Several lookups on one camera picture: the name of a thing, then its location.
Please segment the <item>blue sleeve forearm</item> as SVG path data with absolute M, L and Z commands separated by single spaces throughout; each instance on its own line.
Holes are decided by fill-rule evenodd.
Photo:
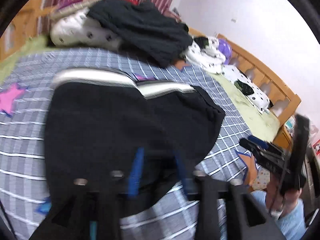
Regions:
M 284 217 L 276 219 L 275 223 L 286 239 L 301 239 L 306 232 L 303 201 L 299 198 L 296 207 Z

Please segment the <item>person right hand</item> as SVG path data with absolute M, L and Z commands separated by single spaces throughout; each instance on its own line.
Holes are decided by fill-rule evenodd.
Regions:
M 279 218 L 281 218 L 288 215 L 296 207 L 302 189 L 290 189 L 282 196 L 279 193 L 279 187 L 279 179 L 275 175 L 270 174 L 270 181 L 266 187 L 265 204 L 269 213 L 280 212 Z

